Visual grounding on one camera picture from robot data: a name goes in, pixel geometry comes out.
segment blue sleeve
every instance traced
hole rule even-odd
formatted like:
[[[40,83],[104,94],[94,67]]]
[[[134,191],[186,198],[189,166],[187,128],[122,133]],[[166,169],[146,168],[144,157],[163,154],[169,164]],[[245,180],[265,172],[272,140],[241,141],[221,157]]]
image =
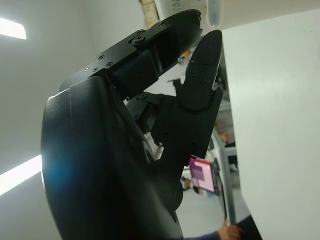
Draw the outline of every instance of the blue sleeve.
[[[220,236],[217,231],[214,231],[203,236],[184,238],[184,240],[220,240]]]

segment human hand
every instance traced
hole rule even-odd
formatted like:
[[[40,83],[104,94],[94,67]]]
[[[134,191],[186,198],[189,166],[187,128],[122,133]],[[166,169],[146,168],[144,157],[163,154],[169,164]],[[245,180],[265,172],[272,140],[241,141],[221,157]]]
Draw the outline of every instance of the human hand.
[[[218,231],[220,240],[241,240],[241,234],[244,231],[238,226],[228,226],[228,221],[225,220],[222,227]]]

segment white panel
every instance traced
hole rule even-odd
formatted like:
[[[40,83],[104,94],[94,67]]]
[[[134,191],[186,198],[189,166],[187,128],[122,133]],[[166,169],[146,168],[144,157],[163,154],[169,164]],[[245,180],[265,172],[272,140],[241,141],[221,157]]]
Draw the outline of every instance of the white panel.
[[[320,10],[223,31],[243,197],[264,240],[319,239]]]

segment robotic hand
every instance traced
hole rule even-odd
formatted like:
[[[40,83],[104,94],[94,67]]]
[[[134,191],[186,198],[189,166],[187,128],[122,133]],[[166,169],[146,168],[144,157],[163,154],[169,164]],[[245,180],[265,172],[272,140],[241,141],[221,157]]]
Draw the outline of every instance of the robotic hand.
[[[205,157],[220,107],[221,32],[200,41],[176,97],[143,91],[200,34],[200,12],[180,12],[102,52],[48,99],[42,176],[63,239],[183,239],[180,177],[192,155]],[[159,160],[146,132],[164,147]]]

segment white wall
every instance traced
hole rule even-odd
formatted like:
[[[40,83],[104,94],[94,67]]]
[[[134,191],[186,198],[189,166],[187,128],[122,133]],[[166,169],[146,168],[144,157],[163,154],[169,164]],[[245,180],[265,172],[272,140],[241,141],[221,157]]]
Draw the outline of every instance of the white wall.
[[[0,174],[40,153],[48,97],[92,61],[84,16],[78,0],[1,0],[0,17],[23,24],[27,40],[0,35]],[[59,239],[40,174],[0,196],[0,239]]]
[[[1,0],[27,40],[0,35],[0,174],[40,153],[42,114],[60,83],[93,59],[81,2]]]
[[[244,200],[264,240],[319,239],[320,9],[223,31]]]
[[[138,0],[82,0],[94,39],[95,55],[139,29],[145,16]]]
[[[318,0],[224,0],[221,29],[319,7]]]

